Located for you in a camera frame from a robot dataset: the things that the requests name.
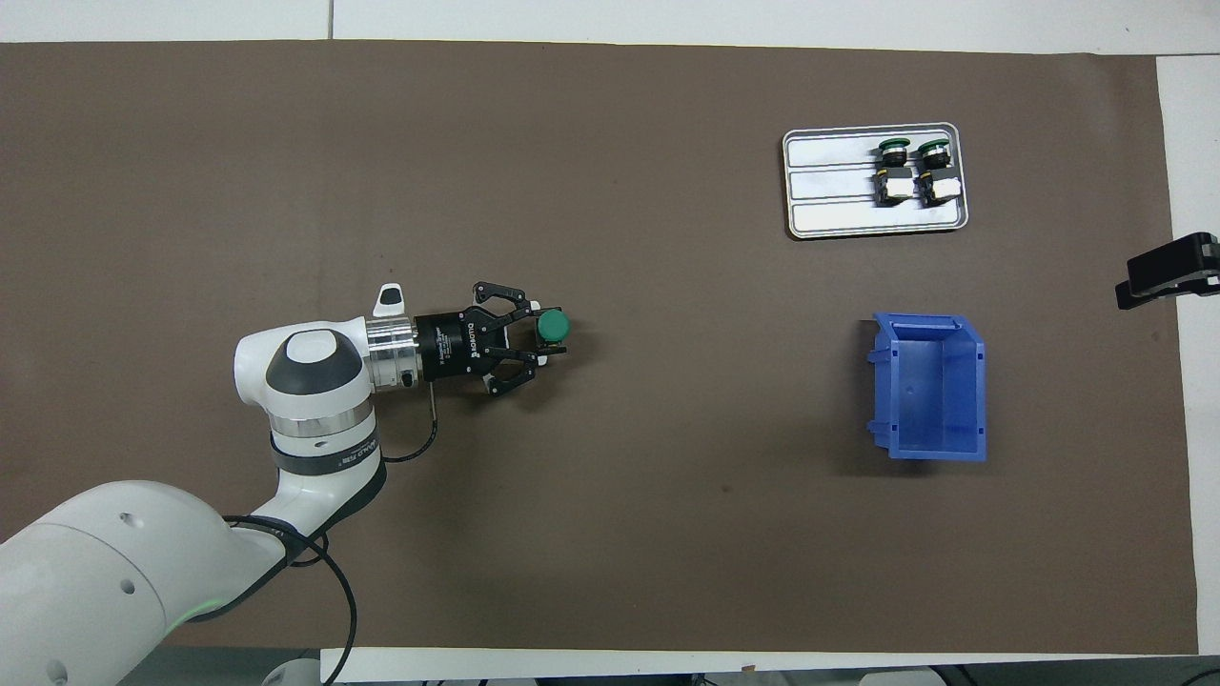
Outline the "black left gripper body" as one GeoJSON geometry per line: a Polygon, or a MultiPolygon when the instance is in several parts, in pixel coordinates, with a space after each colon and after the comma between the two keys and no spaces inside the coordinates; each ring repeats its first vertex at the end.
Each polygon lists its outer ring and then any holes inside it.
{"type": "Polygon", "coordinates": [[[494,345],[493,320],[488,310],[416,317],[416,356],[423,381],[490,374],[497,360],[482,353],[494,345]]]}

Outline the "green push button switch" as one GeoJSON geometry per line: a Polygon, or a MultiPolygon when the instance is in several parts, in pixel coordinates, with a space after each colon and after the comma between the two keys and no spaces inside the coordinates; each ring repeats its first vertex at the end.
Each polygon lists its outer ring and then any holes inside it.
{"type": "Polygon", "coordinates": [[[545,366],[550,356],[569,352],[566,341],[571,333],[571,320],[562,308],[536,308],[533,312],[533,342],[536,364],[545,366]]]}
{"type": "Polygon", "coordinates": [[[905,135],[893,135],[878,144],[874,194],[880,208],[895,208],[915,195],[915,170],[909,166],[909,145],[905,135]]]}
{"type": "Polygon", "coordinates": [[[953,166],[949,139],[938,138],[920,145],[917,170],[917,190],[927,208],[941,208],[963,195],[963,175],[953,166]]]}

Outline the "brown table mat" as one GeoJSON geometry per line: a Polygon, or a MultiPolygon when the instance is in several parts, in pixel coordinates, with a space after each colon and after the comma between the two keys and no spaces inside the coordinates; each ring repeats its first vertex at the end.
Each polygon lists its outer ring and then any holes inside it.
{"type": "Polygon", "coordinates": [[[113,478],[274,493],[250,332],[573,321],[331,535],[360,643],[1193,653],[1150,57],[482,42],[0,45],[0,535],[113,478]],[[949,122],[963,229],[802,240],[788,131],[949,122]],[[961,315],[985,463],[867,433],[874,312],[961,315]]]}

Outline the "blue plastic storage bin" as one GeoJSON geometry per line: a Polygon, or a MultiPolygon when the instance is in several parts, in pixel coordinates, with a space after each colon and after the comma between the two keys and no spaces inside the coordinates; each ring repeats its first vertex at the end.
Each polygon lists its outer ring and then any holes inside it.
{"type": "Polygon", "coordinates": [[[961,315],[874,312],[874,443],[894,460],[985,463],[985,339],[961,315]]]}

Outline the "silver metal tray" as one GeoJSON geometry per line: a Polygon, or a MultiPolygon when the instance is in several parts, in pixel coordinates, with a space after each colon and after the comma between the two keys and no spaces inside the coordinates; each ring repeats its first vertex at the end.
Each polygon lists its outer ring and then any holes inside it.
{"type": "Polygon", "coordinates": [[[788,131],[781,153],[789,234],[821,240],[963,229],[970,212],[960,138],[958,127],[949,122],[788,131]],[[893,135],[910,140],[909,166],[915,170],[916,192],[895,208],[880,208],[874,194],[877,148],[893,135]],[[917,190],[917,148],[938,138],[950,142],[963,195],[941,208],[927,208],[917,190]]]}

